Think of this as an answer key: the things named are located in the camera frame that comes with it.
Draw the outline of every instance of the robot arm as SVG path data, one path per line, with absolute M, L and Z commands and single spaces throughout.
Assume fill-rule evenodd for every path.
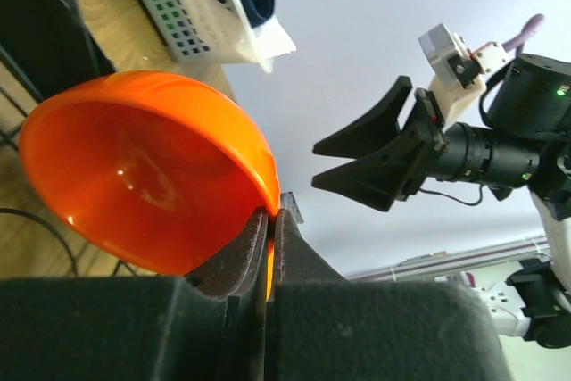
M 314 153 L 354 161 L 317 175 L 312 185 L 379 211 L 422 191 L 427 177 L 488 186 L 499 201 L 527 186 L 552 264 L 476 291 L 499 334 L 559 348 L 571 345 L 571 64 L 530 54 L 508 63 L 506 53 L 541 22 L 533 17 L 506 44 L 474 52 L 443 25 L 430 30 L 419 41 L 435 76 L 428 89 L 415 90 L 403 129 L 398 116 L 412 90 L 407 77 L 361 118 L 315 144 Z M 483 76 L 499 68 L 484 84 Z M 457 122 L 502 80 L 483 117 L 488 128 Z

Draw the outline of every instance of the orange bowl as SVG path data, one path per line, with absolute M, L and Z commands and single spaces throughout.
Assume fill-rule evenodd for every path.
M 182 275 L 232 240 L 256 207 L 277 215 L 269 145 L 248 115 L 192 79 L 95 79 L 26 119 L 21 159 L 64 222 L 124 261 Z

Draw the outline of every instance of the black cable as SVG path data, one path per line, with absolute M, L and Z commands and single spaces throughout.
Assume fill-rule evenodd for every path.
M 8 94 L 8 91 L 6 91 L 4 87 L 2 87 L 2 85 L 0 85 L 0 93 L 4 96 L 6 100 L 8 100 L 8 102 L 12 105 L 12 107 L 16 109 L 24 118 L 28 118 L 28 113 L 24 111 L 24 109 L 18 104 L 18 102 L 16 102 L 16 100 L 14 100 L 14 98 L 11 95 Z
M 0 62 L 4 64 L 6 69 L 11 72 L 11 74 L 20 82 L 24 89 L 28 91 L 34 100 L 41 103 L 46 99 L 42 93 L 39 92 L 26 72 L 20 67 L 18 62 L 8 54 L 2 44 L 0 44 Z
M 54 228 L 53 225 L 51 225 L 47 221 L 43 220 L 39 216 L 35 215 L 34 213 L 29 213 L 29 212 L 24 211 L 24 210 L 8 209 L 8 208 L 2 207 L 2 208 L 0 208 L 0 214 L 12 214 L 14 216 L 22 216 L 23 218 L 33 220 L 34 222 L 40 224 L 42 227 L 44 227 L 45 229 L 50 231 L 52 233 L 52 235 L 57 239 L 57 241 L 60 242 L 60 244 L 62 245 L 65 252 L 68 254 L 68 257 L 70 258 L 71 272 L 73 272 L 73 274 L 75 276 L 79 275 L 78 274 L 78 264 L 75 260 L 75 257 L 73 256 L 73 252 L 71 251 L 70 246 L 67 244 L 67 242 L 65 241 L 63 236 L 58 232 L 58 230 L 56 228 Z
M 125 261 L 122 261 L 121 259 L 119 259 L 117 261 L 117 263 L 115 264 L 115 268 L 113 269 L 113 272 L 111 273 L 111 277 L 116 277 L 117 274 L 119 274 L 119 270 L 120 270 L 121 266 L 125 267 L 133 276 L 135 276 L 135 277 L 137 276 L 137 272 L 133 269 L 133 267 L 131 267 Z
M 10 131 L 9 133 L 4 133 L 1 129 L 0 129 L 0 137 L 2 139 L 0 139 L 0 147 L 4 146 L 4 145 L 9 145 L 14 151 L 19 152 L 18 150 L 18 145 L 16 145 L 12 139 L 14 138 L 15 134 L 13 134 L 13 131 Z
M 488 81 L 485 83 L 486 89 L 485 92 L 482 94 L 482 96 L 480 97 L 480 100 L 478 101 L 478 111 L 480 111 L 480 118 L 482 119 L 483 124 L 486 127 L 490 127 L 492 128 L 492 123 L 490 122 L 490 119 L 488 118 L 487 113 L 484 110 L 484 102 L 485 99 L 487 98 L 487 96 L 492 92 L 492 90 L 500 83 L 502 82 L 505 78 L 506 75 L 508 74 L 508 69 L 511 66 L 511 63 L 513 63 L 513 60 L 511 62 L 509 62 L 508 64 L 506 64 L 505 66 L 503 66 L 501 69 L 499 69 L 498 71 L 496 71 L 489 79 Z
M 444 194 L 444 193 L 438 192 L 438 191 L 430 191 L 427 189 L 419 189 L 418 191 L 421 192 L 422 194 L 443 196 L 443 197 L 451 199 L 452 201 L 455 201 L 456 203 L 467 205 L 468 207 L 476 207 L 477 205 L 482 203 L 482 201 L 484 200 L 484 185 L 480 185 L 480 187 L 478 188 L 479 196 L 478 196 L 478 199 L 476 201 L 474 201 L 473 203 L 467 202 L 467 201 L 462 201 L 459 198 L 456 198 L 455 196 Z

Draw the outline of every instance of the white ceiling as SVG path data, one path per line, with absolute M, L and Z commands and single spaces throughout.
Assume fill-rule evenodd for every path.
M 311 153 L 315 142 L 368 110 L 400 74 L 416 86 L 431 78 L 417 37 L 444 22 L 476 48 L 504 40 L 534 13 L 546 25 L 527 51 L 571 61 L 571 0 L 277 0 L 277 17 L 298 51 L 264 75 L 255 65 L 227 66 L 238 102 L 272 146 L 284 190 L 293 190 L 306 240 L 342 273 L 384 267 L 424 253 L 456 252 L 541 232 L 524 191 L 468 208 L 430 195 L 373 211 L 310 187 L 340 163 Z M 476 109 L 464 121 L 479 124 Z M 476 186 L 427 183 L 474 200 Z

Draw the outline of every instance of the wooden table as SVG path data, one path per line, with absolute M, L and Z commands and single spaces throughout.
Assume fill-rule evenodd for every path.
M 78 0 L 84 22 L 118 71 L 166 70 L 201 80 L 233 99 L 219 65 L 180 65 L 172 61 L 153 24 L 137 0 Z M 0 65 L 0 82 L 26 111 L 35 102 Z M 18 124 L 22 116 L 0 97 L 0 127 Z M 17 154 L 0 148 L 0 207 L 36 213 L 55 225 L 76 255 L 81 276 L 109 276 L 117 259 L 87 243 L 61 223 L 29 186 Z M 30 220 L 0 215 L 0 277 L 60 276 L 70 264 L 60 244 Z M 128 274 L 121 269 L 120 274 Z
M 137 0 L 78 0 L 83 20 L 119 71 L 166 70 L 217 88 L 234 99 L 219 65 L 181 65 L 172 61 Z

